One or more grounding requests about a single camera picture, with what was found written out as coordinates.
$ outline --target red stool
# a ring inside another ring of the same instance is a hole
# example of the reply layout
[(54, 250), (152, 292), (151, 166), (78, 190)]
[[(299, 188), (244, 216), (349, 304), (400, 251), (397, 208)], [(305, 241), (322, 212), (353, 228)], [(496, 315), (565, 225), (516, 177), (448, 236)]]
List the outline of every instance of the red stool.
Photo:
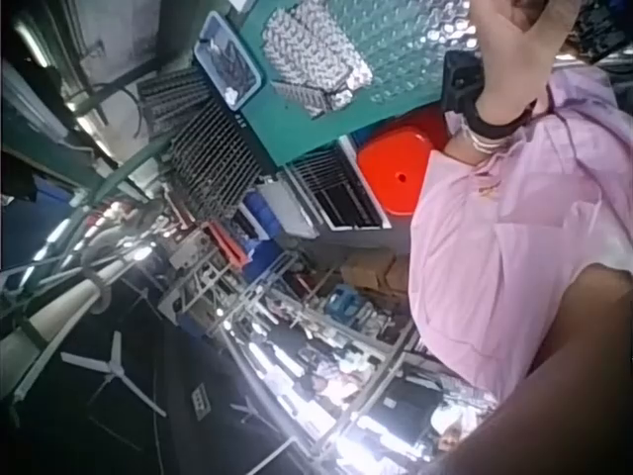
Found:
[(358, 153), (358, 166), (381, 206), (392, 215), (415, 211), (430, 153), (448, 142), (438, 106), (390, 123)]

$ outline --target pipe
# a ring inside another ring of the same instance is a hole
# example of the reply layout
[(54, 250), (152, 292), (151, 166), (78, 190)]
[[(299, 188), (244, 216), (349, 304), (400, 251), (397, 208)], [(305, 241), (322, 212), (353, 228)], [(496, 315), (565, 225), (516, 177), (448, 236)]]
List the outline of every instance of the pipe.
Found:
[[(101, 269), (98, 275), (112, 284), (134, 264), (119, 259)], [(93, 298), (99, 298), (98, 288), (90, 280), (84, 280), (41, 308), (29, 321), (46, 341), (51, 341), (72, 315)], [(0, 341), (0, 399), (13, 390), (39, 354), (38, 348), (21, 329)]]

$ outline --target wrist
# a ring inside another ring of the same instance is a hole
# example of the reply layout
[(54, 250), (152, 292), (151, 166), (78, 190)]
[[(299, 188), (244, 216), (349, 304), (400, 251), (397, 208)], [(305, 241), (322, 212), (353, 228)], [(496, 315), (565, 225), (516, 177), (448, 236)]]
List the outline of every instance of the wrist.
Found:
[(475, 107), (479, 117), (488, 124), (504, 126), (518, 119), (525, 112), (528, 104), (500, 99), (485, 89), (477, 99)]

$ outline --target workbench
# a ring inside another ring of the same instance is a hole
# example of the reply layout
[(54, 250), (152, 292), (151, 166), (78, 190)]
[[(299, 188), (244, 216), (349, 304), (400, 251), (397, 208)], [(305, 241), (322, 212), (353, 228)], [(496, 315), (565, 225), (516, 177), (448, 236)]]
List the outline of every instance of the workbench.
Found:
[(269, 84), (271, 79), (281, 77), (262, 50), (261, 34), (270, 15), (277, 8), (297, 3), (297, 0), (260, 0), (239, 30), (245, 47), (264, 75), (263, 87), (242, 107), (241, 113), (277, 165), (285, 165), (341, 136), (439, 99), (441, 91), (436, 85), (402, 94), (383, 104), (372, 102), (369, 93), (360, 90), (345, 109), (311, 119), (300, 105), (278, 95)]

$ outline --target shelf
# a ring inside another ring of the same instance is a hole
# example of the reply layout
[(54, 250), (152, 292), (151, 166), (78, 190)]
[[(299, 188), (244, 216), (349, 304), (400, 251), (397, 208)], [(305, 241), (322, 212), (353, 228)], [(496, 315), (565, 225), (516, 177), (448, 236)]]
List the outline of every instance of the shelf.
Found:
[(328, 327), (335, 328), (337, 331), (343, 333), (348, 336), (355, 342), (361, 343), (363, 346), (367, 347), (369, 352), (375, 354), (376, 356), (383, 358), (385, 355), (389, 354), (393, 351), (393, 347), (390, 344), (384, 343), (382, 341), (378, 341), (375, 338), (371, 338), (361, 332), (351, 329), (350, 327), (346, 327), (343, 324), (340, 324), (332, 317), (313, 310), (309, 307), (304, 307), (303, 304), (296, 301), (292, 297), (284, 294), (280, 290), (270, 289), (270, 292), (275, 296), (275, 298), (281, 300), (286, 303), (288, 306), (292, 307), (296, 312), (303, 314), (308, 318), (308, 320), (324, 324)]

